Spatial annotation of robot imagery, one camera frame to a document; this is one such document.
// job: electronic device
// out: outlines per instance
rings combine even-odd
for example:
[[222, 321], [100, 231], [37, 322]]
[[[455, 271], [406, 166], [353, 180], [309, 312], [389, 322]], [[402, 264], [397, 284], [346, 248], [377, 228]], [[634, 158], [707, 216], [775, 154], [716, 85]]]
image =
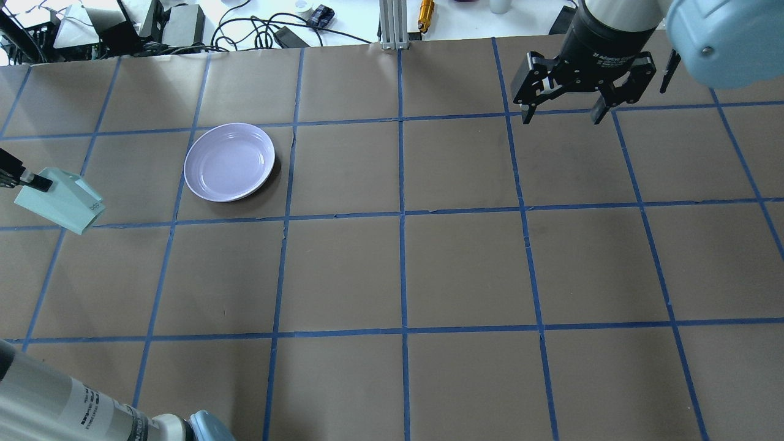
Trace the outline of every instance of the electronic device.
[[234, 441], [206, 410], [150, 418], [0, 340], [0, 441]]
[[167, 46], [191, 46], [202, 40], [204, 12], [199, 5], [175, 6], [169, 10], [169, 22], [163, 30], [162, 43]]
[[717, 89], [784, 73], [781, 0], [579, 0], [558, 55], [529, 52], [514, 77], [512, 101], [523, 123], [564, 93], [600, 93], [594, 124], [611, 108], [639, 101], [656, 72], [642, 49], [662, 18], [673, 43], [662, 93], [681, 59], [692, 77]]
[[82, 0], [95, 32], [114, 54], [141, 50], [142, 41], [119, 0]]

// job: blue tape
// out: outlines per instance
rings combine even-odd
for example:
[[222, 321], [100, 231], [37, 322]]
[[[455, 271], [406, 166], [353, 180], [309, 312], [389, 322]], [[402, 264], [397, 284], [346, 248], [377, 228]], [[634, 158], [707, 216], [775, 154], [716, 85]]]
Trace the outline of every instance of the blue tape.
[[528, 261], [528, 274], [531, 278], [531, 292], [533, 293], [534, 311], [536, 314], [536, 326], [539, 331], [539, 352], [542, 356], [542, 373], [544, 376], [545, 393], [547, 396], [547, 409], [550, 412], [550, 429], [553, 439], [558, 441], [558, 419], [555, 412], [555, 399], [553, 397], [553, 382], [550, 378], [550, 362], [547, 359], [547, 345], [545, 343], [545, 326], [542, 321], [542, 306], [539, 302], [539, 288], [536, 283], [536, 270], [534, 266], [533, 252], [531, 251], [531, 239], [528, 234], [528, 217], [525, 214], [525, 201], [523, 190], [520, 186], [520, 173], [517, 169], [517, 153], [514, 150], [514, 136], [512, 134], [512, 120], [509, 113], [509, 101], [506, 98], [506, 84], [503, 80], [503, 69], [501, 68], [501, 57], [498, 53], [498, 43], [495, 37], [491, 38], [492, 50], [495, 56], [495, 68], [498, 71], [498, 80], [501, 85], [501, 96], [503, 98], [503, 108], [506, 111], [506, 136], [509, 141], [509, 153], [512, 161], [512, 171], [514, 173], [514, 186], [517, 190], [517, 200], [520, 204], [520, 219], [523, 224], [523, 240], [525, 243], [525, 257]]
[[[207, 74], [209, 73], [209, 65], [212, 61], [212, 55], [207, 55], [207, 60], [204, 64], [204, 72], [201, 77], [201, 86], [199, 88], [198, 100], [196, 102], [196, 110], [194, 111], [194, 119], [191, 124], [191, 135], [188, 139], [187, 150], [190, 150], [191, 145], [194, 143], [194, 135], [196, 133], [196, 126], [198, 124], [198, 116], [201, 111], [201, 101], [204, 98], [204, 91], [207, 87]], [[133, 393], [133, 406], [139, 406], [139, 397], [142, 392], [142, 384], [144, 383], [144, 374], [147, 369], [147, 359], [150, 355], [150, 346], [153, 341], [153, 334], [155, 332], [155, 321], [158, 318], [158, 307], [161, 304], [161, 295], [163, 294], [163, 285], [166, 280], [166, 270], [169, 268], [169, 258], [172, 254], [172, 246], [174, 244], [174, 235], [176, 233], [176, 220], [177, 213], [180, 211], [180, 202], [183, 197], [183, 187], [185, 185], [185, 175], [180, 172], [180, 184], [177, 188], [177, 197], [174, 202], [174, 210], [172, 212], [172, 221], [169, 223], [169, 240], [166, 242], [166, 249], [163, 254], [163, 263], [161, 264], [161, 274], [158, 277], [158, 287], [155, 290], [155, 299], [152, 304], [152, 312], [150, 313], [150, 322], [147, 325], [147, 337], [144, 341], [144, 350], [142, 351], [142, 359], [139, 365], [139, 375], [136, 378], [136, 388]]]
[[[677, 320], [681, 326], [743, 326], [784, 324], [784, 317], [756, 317], [741, 319], [693, 319]], [[613, 330], [670, 327], [668, 321], [653, 322], [608, 322], [608, 323], [552, 323], [545, 324], [546, 330]], [[277, 338], [319, 338], [319, 337], [352, 337], [358, 335], [403, 335], [430, 333], [485, 333], [485, 332], [539, 332], [538, 325], [485, 325], [485, 326], [421, 326], [414, 328], [363, 328], [353, 330], [299, 330], [286, 332], [262, 333], [215, 333], [215, 334], [184, 334], [154, 335], [152, 341], [211, 341], [211, 340], [265, 340]], [[114, 343], [123, 341], [144, 342], [146, 335], [109, 336], [109, 337], [33, 337], [29, 344], [41, 343]], [[24, 338], [6, 339], [13, 343], [24, 343]]]
[[47, 231], [59, 230], [57, 225], [31, 225], [29, 227], [0, 227], [0, 231]]
[[106, 92], [106, 96], [103, 98], [103, 105], [101, 105], [100, 113], [98, 114], [98, 121], [96, 122], [96, 128], [93, 130], [93, 137], [90, 139], [90, 145], [87, 147], [87, 154], [85, 155], [85, 161], [82, 163], [82, 170], [79, 171], [79, 174], [85, 176], [85, 172], [87, 171], [87, 165], [90, 164], [90, 158], [93, 156], [93, 149], [96, 145], [96, 140], [98, 139], [98, 130], [100, 130], [100, 125], [103, 122], [103, 117], [106, 115], [106, 109], [109, 107], [109, 99], [111, 99], [111, 93], [114, 90], [114, 84], [117, 82], [117, 77], [120, 73], [120, 63], [122, 62], [122, 57], [119, 56], [117, 58], [117, 63], [114, 66], [114, 73], [111, 75], [111, 81], [109, 82], [109, 90]]
[[46, 269], [46, 276], [44, 277], [44, 283], [41, 286], [41, 293], [38, 294], [38, 301], [35, 302], [33, 316], [30, 318], [30, 326], [27, 328], [27, 333], [24, 336], [24, 343], [22, 344], [23, 352], [25, 352], [27, 350], [27, 346], [30, 345], [30, 339], [33, 337], [33, 330], [35, 330], [35, 324], [38, 321], [38, 315], [41, 314], [41, 308], [43, 307], [44, 299], [46, 298], [46, 291], [49, 289], [49, 283], [52, 281], [52, 273], [54, 273], [55, 263], [57, 262], [57, 258], [60, 255], [60, 249], [63, 247], [65, 231], [65, 228], [60, 229], [60, 236], [57, 238], [57, 244], [54, 246], [52, 259], [49, 261], [49, 267]]
[[[716, 96], [715, 92], [713, 92], [713, 99], [718, 102], [719, 97]], [[719, 107], [722, 108], [747, 108], [752, 106], [781, 106], [784, 105], [784, 101], [757, 101], [756, 103], [752, 102], [744, 102], [744, 103], [719, 103]]]
[[771, 235], [773, 236], [773, 241], [776, 244], [776, 248], [779, 250], [779, 256], [781, 256], [782, 260], [784, 261], [784, 246], [782, 245], [781, 237], [779, 237], [779, 234], [776, 231], [776, 227], [773, 224], [773, 219], [771, 219], [771, 214], [768, 212], [768, 208], [765, 206], [760, 188], [757, 186], [757, 182], [751, 175], [749, 163], [746, 161], [746, 158], [743, 157], [743, 151], [740, 148], [740, 144], [738, 144], [738, 140], [735, 138], [735, 134], [732, 132], [732, 128], [730, 127], [730, 123], [727, 120], [727, 116], [724, 114], [724, 109], [722, 108], [723, 104], [719, 102], [719, 97], [716, 95], [715, 90], [711, 89], [710, 94], [713, 96], [713, 101], [716, 103], [719, 116], [721, 117], [721, 122], [724, 124], [724, 129], [727, 130], [727, 135], [730, 137], [730, 141], [732, 141], [732, 147], [735, 149], [735, 153], [738, 155], [738, 160], [743, 167], [743, 171], [746, 172], [746, 177], [749, 179], [749, 184], [751, 184], [751, 188], [754, 191], [754, 196], [757, 198], [757, 202], [760, 204], [762, 214], [765, 217], [765, 222], [768, 223], [768, 229], [770, 229]]
[[409, 210], [405, 212], [406, 216], [428, 216], [431, 214], [462, 214], [462, 213], [508, 213], [511, 211], [520, 211], [519, 206], [500, 206], [489, 208], [449, 208], [442, 210]]
[[408, 288], [405, 271], [405, 131], [403, 126], [403, 51], [397, 50], [397, 184], [400, 197], [400, 310], [403, 362], [403, 436], [411, 441], [411, 400], [408, 382]]
[[656, 244], [653, 239], [653, 233], [651, 230], [651, 225], [648, 222], [648, 214], [645, 212], [645, 204], [643, 203], [642, 194], [640, 192], [640, 187], [637, 185], [637, 177], [634, 174], [634, 168], [632, 167], [631, 157], [629, 156], [629, 151], [626, 148], [626, 140], [623, 137], [623, 131], [621, 130], [621, 124], [618, 120], [618, 115], [612, 111], [612, 121], [615, 124], [615, 131], [618, 134], [618, 141], [621, 144], [621, 150], [623, 152], [623, 158], [626, 161], [626, 168], [629, 170], [629, 177], [632, 181], [632, 187], [634, 188], [634, 196], [637, 198], [637, 203], [640, 207], [640, 215], [642, 216], [642, 223], [645, 228], [645, 235], [648, 238], [648, 245], [651, 248], [651, 256], [653, 257], [653, 263], [656, 267], [656, 275], [659, 277], [659, 285], [662, 290], [662, 297], [664, 299], [664, 304], [667, 309], [667, 315], [670, 317], [670, 326], [673, 330], [673, 336], [675, 338], [675, 345], [678, 350], [678, 357], [681, 359], [681, 367], [684, 371], [684, 379], [686, 380], [686, 387], [688, 389], [689, 396], [691, 397], [691, 405], [694, 407], [695, 418], [697, 420], [697, 426], [699, 427], [700, 435], [702, 439], [708, 441], [708, 432], [705, 427], [705, 421], [702, 419], [702, 411], [699, 406], [699, 401], [697, 400], [697, 392], [694, 388], [694, 382], [691, 379], [691, 371], [689, 370], [688, 361], [686, 360], [686, 352], [684, 350], [683, 341], [681, 341], [681, 332], [678, 330], [677, 321], [675, 320], [675, 312], [673, 310], [672, 301], [670, 300], [670, 292], [667, 289], [666, 280], [664, 277], [664, 271], [662, 270], [662, 264], [659, 260], [659, 252], [656, 249]]
[[292, 208], [292, 189], [294, 188], [294, 163], [296, 161], [297, 123], [299, 122], [299, 102], [302, 97], [302, 76], [305, 63], [305, 49], [299, 50], [299, 67], [296, 77], [296, 92], [294, 95], [294, 125], [292, 127], [292, 148], [289, 154], [289, 185], [286, 188], [286, 219], [283, 221], [283, 239], [281, 241], [281, 262], [278, 266], [278, 289], [275, 293], [275, 313], [272, 325], [272, 342], [270, 344], [270, 367], [267, 375], [267, 401], [264, 409], [262, 440], [270, 438], [270, 424], [272, 421], [272, 399], [275, 386], [275, 366], [278, 361], [278, 333], [281, 325], [281, 302], [283, 300], [283, 278], [285, 276], [286, 249], [289, 242], [289, 217]]
[[19, 85], [19, 90], [16, 92], [16, 96], [13, 99], [13, 104], [11, 104], [11, 108], [8, 110], [8, 115], [5, 117], [5, 122], [3, 122], [2, 129], [0, 129], [0, 138], [5, 135], [5, 130], [8, 129], [8, 125], [11, 123], [13, 112], [16, 110], [16, 106], [19, 104], [19, 100], [22, 98], [22, 92], [24, 92], [24, 87], [27, 85], [27, 80], [30, 79], [30, 74], [32, 72], [33, 67], [27, 66], [27, 72], [25, 72], [24, 78], [22, 78], [22, 83]]

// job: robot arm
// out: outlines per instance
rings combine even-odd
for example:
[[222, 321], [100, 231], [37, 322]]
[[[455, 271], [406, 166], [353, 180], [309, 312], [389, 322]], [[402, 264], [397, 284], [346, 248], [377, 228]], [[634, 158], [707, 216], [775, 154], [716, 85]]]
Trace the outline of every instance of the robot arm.
[[695, 79], [720, 89], [784, 73], [781, 0], [579, 0], [558, 56], [530, 52], [515, 75], [513, 102], [523, 123], [568, 92], [600, 93], [594, 124], [611, 108], [637, 102], [656, 72], [642, 49], [665, 17], [674, 49], [662, 93], [681, 58]]

